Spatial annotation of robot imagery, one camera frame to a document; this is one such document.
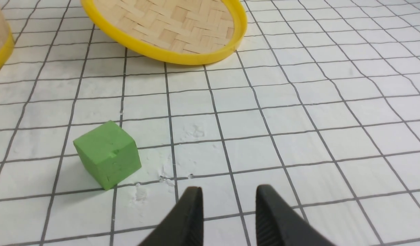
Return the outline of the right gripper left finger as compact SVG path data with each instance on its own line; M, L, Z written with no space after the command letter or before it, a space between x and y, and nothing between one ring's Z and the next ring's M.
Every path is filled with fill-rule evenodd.
M188 187L164 220L140 246L202 246L204 244L203 193Z

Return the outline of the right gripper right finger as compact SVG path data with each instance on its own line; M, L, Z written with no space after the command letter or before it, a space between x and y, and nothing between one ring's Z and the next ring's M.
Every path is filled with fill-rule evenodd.
M269 184L259 185L255 197L257 246L333 246L296 213Z

